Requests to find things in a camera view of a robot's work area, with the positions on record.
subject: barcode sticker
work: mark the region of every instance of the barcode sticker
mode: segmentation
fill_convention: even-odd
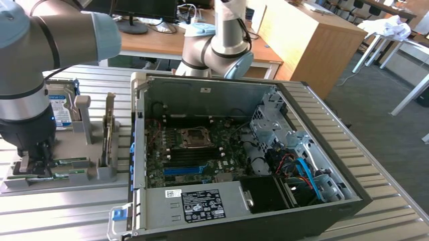
[[[166,190],[166,198],[182,196],[182,189]]]

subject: metal table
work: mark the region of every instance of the metal table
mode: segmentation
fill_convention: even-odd
[[[120,121],[118,181],[110,184],[0,195],[0,240],[107,240],[111,207],[127,202],[130,145],[130,75],[135,69],[75,66],[58,78],[80,80],[92,98],[91,119],[100,120],[104,97],[115,92]],[[285,86],[350,168],[374,201],[318,237],[306,240],[429,240],[429,219],[322,100],[301,82]],[[16,160],[15,147],[0,140],[0,174]]]

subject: white cloth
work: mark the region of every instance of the white cloth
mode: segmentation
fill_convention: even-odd
[[[380,34],[402,41],[410,35],[410,27],[406,23],[401,22],[400,16],[392,16],[388,19],[378,19],[374,21],[365,20],[358,27],[372,34]]]

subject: circuit board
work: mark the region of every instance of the circuit board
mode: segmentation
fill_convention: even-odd
[[[169,128],[167,125],[154,119],[146,121],[147,136],[147,183],[150,188],[181,186],[233,181],[247,175],[249,162],[243,145],[238,140],[239,135],[233,135],[239,124],[231,119],[214,119],[209,127]],[[170,161],[170,154],[174,151],[190,151],[191,147],[183,147],[183,133],[189,130],[205,130],[210,150],[219,150],[221,155],[201,162],[199,173],[169,174],[166,165]]]

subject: motherboard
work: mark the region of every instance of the motherboard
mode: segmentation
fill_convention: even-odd
[[[146,120],[148,187],[234,181],[250,172],[231,118]]]

